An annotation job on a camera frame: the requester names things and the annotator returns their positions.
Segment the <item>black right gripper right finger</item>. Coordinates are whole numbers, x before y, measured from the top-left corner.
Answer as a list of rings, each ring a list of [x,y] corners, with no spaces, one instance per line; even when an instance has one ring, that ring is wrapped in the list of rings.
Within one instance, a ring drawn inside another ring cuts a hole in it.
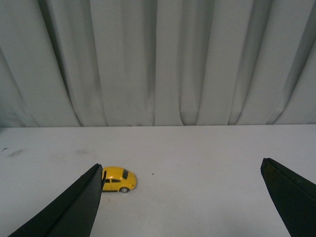
[[[269,195],[292,237],[316,235],[316,185],[271,158],[261,174]]]

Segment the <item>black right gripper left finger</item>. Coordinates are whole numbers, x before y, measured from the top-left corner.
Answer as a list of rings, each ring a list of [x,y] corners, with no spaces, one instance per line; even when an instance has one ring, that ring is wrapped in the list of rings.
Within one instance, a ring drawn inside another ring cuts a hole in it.
[[[11,237],[88,237],[102,192],[102,165],[95,164]]]

